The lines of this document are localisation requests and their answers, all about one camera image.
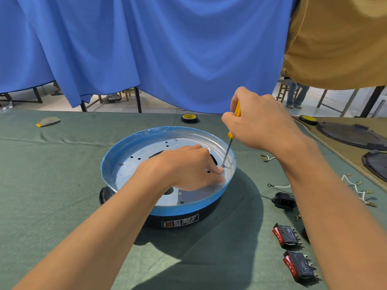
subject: person's right hand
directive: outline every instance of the person's right hand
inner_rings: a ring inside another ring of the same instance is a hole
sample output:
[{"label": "person's right hand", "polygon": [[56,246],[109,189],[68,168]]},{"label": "person's right hand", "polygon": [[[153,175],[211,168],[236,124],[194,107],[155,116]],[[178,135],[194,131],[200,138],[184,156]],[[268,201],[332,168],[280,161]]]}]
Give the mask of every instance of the person's right hand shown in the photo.
[{"label": "person's right hand", "polygon": [[223,114],[222,121],[246,146],[278,157],[302,148],[310,141],[272,95],[259,96],[245,87],[239,87],[231,101],[231,111],[235,111],[238,101],[241,116],[227,112]]}]

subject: green tablecloth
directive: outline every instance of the green tablecloth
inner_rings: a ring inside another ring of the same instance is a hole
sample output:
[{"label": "green tablecloth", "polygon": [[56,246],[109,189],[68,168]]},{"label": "green tablecloth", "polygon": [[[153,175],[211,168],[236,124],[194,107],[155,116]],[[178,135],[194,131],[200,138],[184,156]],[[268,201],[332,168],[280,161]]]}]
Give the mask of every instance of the green tablecloth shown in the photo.
[{"label": "green tablecloth", "polygon": [[[61,122],[35,126],[48,116]],[[200,117],[191,127],[228,141],[220,116]],[[100,163],[112,145],[136,131],[174,125],[184,125],[180,115],[0,113],[0,288],[11,289],[99,207],[98,193],[104,186]],[[370,210],[386,227],[385,192],[319,145],[340,176],[352,173],[351,180],[361,180],[361,188],[374,191],[378,207]],[[238,169],[216,210],[190,227],[143,229],[113,289],[304,289],[291,277],[282,260],[284,250],[272,233],[277,222],[293,225],[298,232],[303,229],[301,220],[293,220],[297,210],[285,213],[270,200],[277,191],[268,183],[288,185],[281,166],[276,160],[264,163],[260,151],[238,141],[232,149]],[[316,264],[310,245],[303,241],[303,246]],[[326,286],[320,281],[311,288]]]}]

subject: round black plate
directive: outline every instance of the round black plate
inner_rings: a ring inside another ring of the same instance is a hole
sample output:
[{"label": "round black plate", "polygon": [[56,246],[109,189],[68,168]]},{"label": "round black plate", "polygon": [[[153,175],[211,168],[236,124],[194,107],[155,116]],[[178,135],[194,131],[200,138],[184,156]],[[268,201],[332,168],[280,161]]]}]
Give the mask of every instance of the round black plate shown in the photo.
[{"label": "round black plate", "polygon": [[387,150],[387,139],[369,130],[367,126],[322,122],[317,124],[317,130],[347,145],[369,150]]},{"label": "round black plate", "polygon": [[387,182],[387,153],[372,150],[361,158],[365,167]]},{"label": "round black plate", "polygon": [[[102,188],[99,192],[99,203],[103,205],[113,195],[114,193],[109,189],[109,187],[106,186]],[[154,216],[150,214],[146,219],[144,226],[156,229],[171,229],[195,224],[207,218],[214,209],[216,209],[221,198],[222,197],[218,198],[205,208],[188,214],[181,214],[178,216]]]}]

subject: screwdriver shaft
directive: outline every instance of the screwdriver shaft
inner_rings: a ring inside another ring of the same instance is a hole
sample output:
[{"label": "screwdriver shaft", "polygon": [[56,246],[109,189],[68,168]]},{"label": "screwdriver shaft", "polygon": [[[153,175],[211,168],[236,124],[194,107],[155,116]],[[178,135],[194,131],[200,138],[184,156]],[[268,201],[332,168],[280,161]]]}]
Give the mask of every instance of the screwdriver shaft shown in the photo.
[{"label": "screwdriver shaft", "polygon": [[233,142],[233,139],[230,139],[230,143],[228,144],[228,147],[227,147],[227,151],[226,151],[226,155],[225,155],[225,158],[223,160],[223,163],[222,163],[222,168],[225,167],[225,162],[226,162],[226,159],[227,159],[227,155],[228,155],[228,152],[230,151],[230,147],[231,147],[231,143]]}]

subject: black plastic lid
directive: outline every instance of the black plastic lid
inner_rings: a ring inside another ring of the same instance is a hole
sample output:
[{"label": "black plastic lid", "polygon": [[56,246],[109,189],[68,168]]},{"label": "black plastic lid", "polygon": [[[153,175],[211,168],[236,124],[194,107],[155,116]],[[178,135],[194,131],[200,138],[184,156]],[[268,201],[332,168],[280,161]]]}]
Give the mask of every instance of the black plastic lid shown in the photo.
[{"label": "black plastic lid", "polygon": [[387,138],[369,130],[367,126],[322,122],[317,124],[317,130],[347,145],[369,150],[387,150]]},{"label": "black plastic lid", "polygon": [[372,150],[361,158],[365,167],[387,182],[387,153]]}]

